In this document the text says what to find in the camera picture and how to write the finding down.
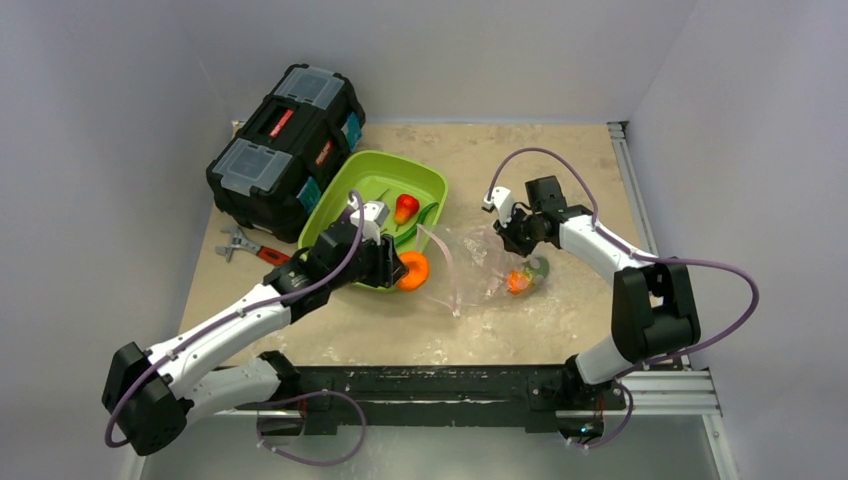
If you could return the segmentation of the orange fake orange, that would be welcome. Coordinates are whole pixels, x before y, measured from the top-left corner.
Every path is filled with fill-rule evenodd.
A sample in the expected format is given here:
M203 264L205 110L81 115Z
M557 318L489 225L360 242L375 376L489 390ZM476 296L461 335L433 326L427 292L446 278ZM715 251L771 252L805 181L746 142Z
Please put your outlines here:
M396 282L395 286L404 292L412 292L423 286L430 275L427 257L417 251L407 251L401 253L399 258L406 267L407 273Z

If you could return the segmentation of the clear zip top bag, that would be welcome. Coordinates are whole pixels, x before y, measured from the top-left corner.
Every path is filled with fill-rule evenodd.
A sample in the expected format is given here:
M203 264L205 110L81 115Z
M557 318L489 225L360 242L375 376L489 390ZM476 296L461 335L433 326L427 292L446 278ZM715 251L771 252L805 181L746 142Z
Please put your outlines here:
M507 291L506 277L529 258L507 252L494 230L480 227L419 226L415 247L427 257L430 275L417 292L459 317L476 307L489 307L527 296Z

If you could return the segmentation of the lime green plastic tray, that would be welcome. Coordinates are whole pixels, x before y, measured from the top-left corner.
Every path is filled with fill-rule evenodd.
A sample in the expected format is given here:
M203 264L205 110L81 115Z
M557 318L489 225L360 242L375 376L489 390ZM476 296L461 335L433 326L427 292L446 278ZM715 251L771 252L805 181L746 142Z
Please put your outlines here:
M437 170L398 155L373 150L353 154L330 182L307 220L298 240L305 254L282 266L278 281L309 295L329 294L343 287L337 285L337 276L353 258L359 244L366 241L363 240L362 229L348 220L348 202L352 199L360 202L375 200L386 189L389 192L382 202L389 207L390 213L382 227L382 234L395 238L410 227L423 207L432 202L438 202L439 207L431 211L419 226L432 227L438 223L446 205L448 182ZM409 223L397 226L394 222L395 202L403 193L416 197L420 210ZM415 242L416 236L396 247L398 254L407 251L421 253ZM354 285L376 290L399 290L396 286Z

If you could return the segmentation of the green fake chili pepper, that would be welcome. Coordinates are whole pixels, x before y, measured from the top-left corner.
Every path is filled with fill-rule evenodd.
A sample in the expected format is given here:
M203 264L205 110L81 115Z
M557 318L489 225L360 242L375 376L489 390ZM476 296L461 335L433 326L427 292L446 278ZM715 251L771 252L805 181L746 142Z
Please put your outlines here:
M400 247L401 245L413 239L417 235L418 226L422 225L426 221L429 213L434 209L437 209L438 207L438 202L432 202L423 207L418 213L418 216L415 218L415 221L410 225L410 227L394 238L395 246Z

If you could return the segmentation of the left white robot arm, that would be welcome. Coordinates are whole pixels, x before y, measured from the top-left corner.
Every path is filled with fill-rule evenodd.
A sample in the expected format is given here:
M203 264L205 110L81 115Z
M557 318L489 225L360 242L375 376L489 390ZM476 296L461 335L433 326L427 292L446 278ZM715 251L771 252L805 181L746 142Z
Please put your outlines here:
M119 348L102 393L110 414L105 444L129 445L147 456L213 413L304 403L308 395L300 374L279 352L262 353L240 367L222 364L323 307L342 287L393 287L408 273L391 235L371 237L352 224L331 225L313 246L275 266L242 298L200 325L146 349L134 342Z

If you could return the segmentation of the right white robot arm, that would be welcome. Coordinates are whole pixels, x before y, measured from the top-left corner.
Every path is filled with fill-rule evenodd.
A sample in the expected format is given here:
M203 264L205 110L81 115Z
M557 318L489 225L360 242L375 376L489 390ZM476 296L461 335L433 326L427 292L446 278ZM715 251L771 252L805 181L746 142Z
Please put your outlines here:
M566 361L561 392L576 407L596 399L601 384L625 370L695 345L700 322L686 266L640 260L638 250L593 221L583 205L569 205L553 176L525 184L529 203L495 187L482 201L497 213L493 227L506 251L530 256L549 243L591 267L612 288L610 333Z

